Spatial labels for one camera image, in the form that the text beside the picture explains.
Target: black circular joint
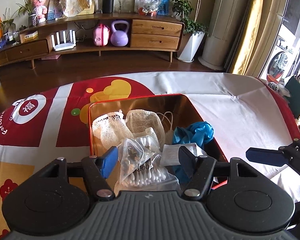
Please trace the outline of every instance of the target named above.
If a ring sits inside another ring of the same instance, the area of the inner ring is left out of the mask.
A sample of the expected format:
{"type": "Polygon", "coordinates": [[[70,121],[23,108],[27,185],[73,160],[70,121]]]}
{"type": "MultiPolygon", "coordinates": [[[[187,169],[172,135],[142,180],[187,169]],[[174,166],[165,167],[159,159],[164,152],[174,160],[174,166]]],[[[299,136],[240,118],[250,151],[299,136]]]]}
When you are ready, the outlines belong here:
{"type": "Polygon", "coordinates": [[[258,212],[269,208],[272,200],[266,193],[257,190],[247,190],[235,195],[234,202],[244,210],[258,212]]]}
{"type": "Polygon", "coordinates": [[[11,230],[49,236],[69,230],[87,213],[89,198],[63,179],[37,178],[6,196],[2,214],[11,230]]]}
{"type": "Polygon", "coordinates": [[[215,220],[228,228],[266,234],[287,226],[294,202],[266,178],[245,177],[213,190],[208,195],[207,208],[215,220]]]}

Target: black speaker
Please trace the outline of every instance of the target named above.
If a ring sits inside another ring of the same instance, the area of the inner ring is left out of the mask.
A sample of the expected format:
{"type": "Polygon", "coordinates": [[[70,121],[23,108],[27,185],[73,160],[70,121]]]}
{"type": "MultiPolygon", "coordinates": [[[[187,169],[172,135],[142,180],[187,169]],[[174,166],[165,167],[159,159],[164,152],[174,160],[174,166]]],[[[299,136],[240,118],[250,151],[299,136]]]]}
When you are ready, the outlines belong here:
{"type": "Polygon", "coordinates": [[[113,13],[114,0],[102,0],[102,13],[113,13]]]}

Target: washing machine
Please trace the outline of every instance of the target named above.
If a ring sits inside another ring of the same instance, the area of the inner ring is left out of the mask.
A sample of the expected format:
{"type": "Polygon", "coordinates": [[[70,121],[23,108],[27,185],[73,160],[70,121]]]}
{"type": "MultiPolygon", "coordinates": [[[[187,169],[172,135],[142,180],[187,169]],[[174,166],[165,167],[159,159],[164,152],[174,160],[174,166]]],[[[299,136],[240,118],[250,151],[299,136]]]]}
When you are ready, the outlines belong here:
{"type": "Polygon", "coordinates": [[[286,46],[283,38],[278,37],[278,42],[274,46],[259,78],[266,80],[267,74],[270,74],[279,81],[284,72],[289,71],[292,67],[293,60],[293,50],[286,46]]]}

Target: pink case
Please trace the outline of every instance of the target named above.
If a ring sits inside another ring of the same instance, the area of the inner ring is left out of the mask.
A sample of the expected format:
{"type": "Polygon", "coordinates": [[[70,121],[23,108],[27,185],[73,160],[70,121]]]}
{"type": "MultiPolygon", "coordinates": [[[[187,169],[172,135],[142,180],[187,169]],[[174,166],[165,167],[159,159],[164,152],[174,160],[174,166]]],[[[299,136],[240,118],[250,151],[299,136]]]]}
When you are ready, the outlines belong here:
{"type": "Polygon", "coordinates": [[[99,24],[94,30],[93,30],[93,36],[94,36],[94,45],[96,46],[106,46],[108,44],[109,40],[109,28],[103,24],[99,24]]]}

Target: red flower pattern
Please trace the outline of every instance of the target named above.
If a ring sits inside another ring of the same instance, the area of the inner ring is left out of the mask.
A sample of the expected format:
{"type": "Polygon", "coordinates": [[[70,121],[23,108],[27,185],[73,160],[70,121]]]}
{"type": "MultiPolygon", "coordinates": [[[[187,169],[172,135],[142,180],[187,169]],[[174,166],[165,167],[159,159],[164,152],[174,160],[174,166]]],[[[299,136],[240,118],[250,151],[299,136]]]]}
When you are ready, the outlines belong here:
{"type": "Polygon", "coordinates": [[[0,196],[2,197],[2,201],[16,187],[18,187],[17,183],[13,183],[11,179],[6,179],[4,184],[0,187],[0,196]]]}
{"type": "Polygon", "coordinates": [[[6,236],[9,233],[9,231],[7,229],[2,230],[2,233],[0,235],[0,239],[4,236],[6,236]]]}

